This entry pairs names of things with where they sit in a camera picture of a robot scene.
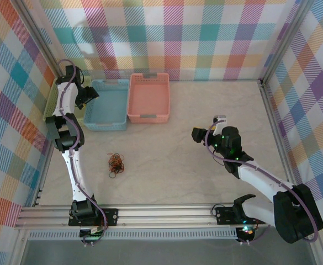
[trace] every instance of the green basket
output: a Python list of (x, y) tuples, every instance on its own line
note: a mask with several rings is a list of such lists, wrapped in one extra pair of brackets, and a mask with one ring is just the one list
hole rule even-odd
[[(53, 84), (52, 84), (52, 87), (50, 90), (50, 94), (47, 99), (46, 108), (45, 108), (44, 116), (43, 116), (44, 121), (46, 120), (47, 117), (52, 116), (53, 112), (56, 109), (57, 99), (58, 99), (58, 89), (56, 86), (56, 80), (57, 80), (57, 78), (54, 79), (54, 81), (53, 81)], [(84, 77), (83, 87), (90, 86), (90, 83), (91, 83), (91, 77), (90, 76)], [(80, 124), (80, 126), (84, 125), (85, 110), (86, 110), (86, 108), (78, 109), (77, 107), (75, 107), (74, 115), (77, 118), (77, 121)]]

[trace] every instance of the plastic basket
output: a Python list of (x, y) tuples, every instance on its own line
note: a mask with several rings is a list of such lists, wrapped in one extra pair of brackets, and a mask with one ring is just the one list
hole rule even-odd
[[(43, 120), (45, 121), (47, 117), (52, 116), (53, 112), (56, 109), (57, 105), (57, 99), (58, 99), (58, 89), (56, 86), (56, 79), (54, 79), (53, 84), (51, 86), (51, 90), (49, 93), (49, 97), (47, 99), (45, 111), (44, 111), (44, 116)], [(84, 84), (82, 85), (83, 87), (90, 86), (91, 83), (91, 77), (90, 76), (85, 76), (84, 77)], [(78, 109), (75, 107), (74, 110), (74, 115), (77, 118), (77, 121), (80, 125), (84, 125), (84, 114), (85, 114), (85, 108), (83, 109)]]
[(93, 80), (98, 98), (87, 104), (84, 124), (92, 131), (127, 129), (129, 80)]
[(168, 74), (132, 74), (128, 106), (130, 121), (132, 123), (166, 123), (169, 115)]

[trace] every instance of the plaid wall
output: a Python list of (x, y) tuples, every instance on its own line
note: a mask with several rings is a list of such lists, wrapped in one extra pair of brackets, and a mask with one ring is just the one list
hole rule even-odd
[(323, 0), (316, 0), (269, 93), (298, 183), (313, 191), (323, 217)]
[(257, 80), (300, 0), (26, 0), (57, 59), (94, 78)]
[(42, 115), (54, 75), (9, 0), (0, 0), (0, 264), (47, 155)]

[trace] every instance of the pink basket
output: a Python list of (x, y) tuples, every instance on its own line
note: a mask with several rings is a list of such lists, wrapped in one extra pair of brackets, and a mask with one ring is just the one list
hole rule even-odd
[(170, 114), (167, 73), (133, 73), (130, 77), (128, 117), (132, 123), (166, 123)]

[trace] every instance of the bundle of rubber bands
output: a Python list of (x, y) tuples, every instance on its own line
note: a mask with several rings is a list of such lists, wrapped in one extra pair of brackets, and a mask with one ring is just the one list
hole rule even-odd
[(119, 153), (108, 153), (111, 156), (110, 160), (108, 161), (108, 165), (110, 167), (110, 173), (108, 176), (110, 178), (115, 178), (117, 174), (122, 173), (124, 171), (124, 164), (123, 164), (123, 155), (119, 155)]

